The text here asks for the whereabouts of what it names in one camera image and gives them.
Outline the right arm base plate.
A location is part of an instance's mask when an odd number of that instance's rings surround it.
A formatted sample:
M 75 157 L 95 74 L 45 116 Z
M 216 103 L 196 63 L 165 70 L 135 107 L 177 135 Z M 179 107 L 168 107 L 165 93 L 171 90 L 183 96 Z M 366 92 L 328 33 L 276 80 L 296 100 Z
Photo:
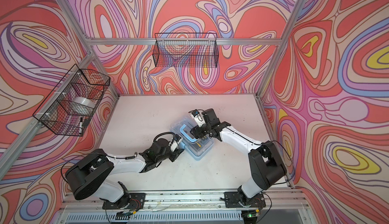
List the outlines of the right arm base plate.
M 265 199 L 262 193 L 256 194 L 254 197 L 247 198 L 243 193 L 224 192 L 224 196 L 220 198 L 225 203 L 226 208 L 256 208 L 263 209 L 266 207 Z

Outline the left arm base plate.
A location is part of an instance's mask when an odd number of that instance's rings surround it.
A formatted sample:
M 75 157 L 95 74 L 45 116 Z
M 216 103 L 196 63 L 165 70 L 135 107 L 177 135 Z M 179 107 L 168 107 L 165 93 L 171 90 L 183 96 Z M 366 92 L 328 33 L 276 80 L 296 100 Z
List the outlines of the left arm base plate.
M 128 210 L 140 210 L 143 209 L 145 203 L 146 193 L 129 193 L 124 194 L 117 202 L 111 203 L 105 201 L 102 209 L 114 210 L 114 209 L 128 209 Z

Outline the blue plastic tool box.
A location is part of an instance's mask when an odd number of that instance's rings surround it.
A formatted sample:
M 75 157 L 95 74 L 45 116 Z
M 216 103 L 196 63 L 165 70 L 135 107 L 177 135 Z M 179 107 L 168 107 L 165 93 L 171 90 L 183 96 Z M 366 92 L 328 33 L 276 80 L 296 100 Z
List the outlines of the blue plastic tool box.
M 213 148 L 214 140 L 207 136 L 196 139 L 190 132 L 195 126 L 197 126 L 195 120 L 187 116 L 172 123 L 170 130 L 182 138 L 179 147 L 200 161 Z

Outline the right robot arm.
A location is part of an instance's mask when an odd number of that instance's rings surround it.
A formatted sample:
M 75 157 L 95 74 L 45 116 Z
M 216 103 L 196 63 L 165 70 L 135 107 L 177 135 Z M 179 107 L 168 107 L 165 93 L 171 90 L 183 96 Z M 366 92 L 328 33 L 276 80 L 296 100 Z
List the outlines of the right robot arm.
M 196 139 L 205 136 L 218 139 L 248 157 L 251 177 L 237 189 L 240 205 L 249 206 L 258 194 L 268 190 L 287 175 L 287 167 L 274 142 L 261 142 L 250 138 L 230 123 L 221 122 L 213 109 L 195 109 L 189 111 L 189 114 L 197 124 L 190 130 Z

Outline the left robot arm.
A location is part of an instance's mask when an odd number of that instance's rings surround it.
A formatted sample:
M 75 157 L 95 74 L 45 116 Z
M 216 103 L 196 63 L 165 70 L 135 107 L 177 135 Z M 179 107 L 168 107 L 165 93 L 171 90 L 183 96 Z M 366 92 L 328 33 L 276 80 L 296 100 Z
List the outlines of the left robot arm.
M 119 173 L 146 173 L 164 161 L 174 162 L 184 151 L 179 145 L 181 137 L 172 140 L 154 140 L 151 147 L 132 156 L 110 156 L 97 149 L 68 169 L 64 175 L 76 200 L 95 196 L 116 209 L 129 208 L 133 200 L 121 181 L 111 181 L 109 176 Z

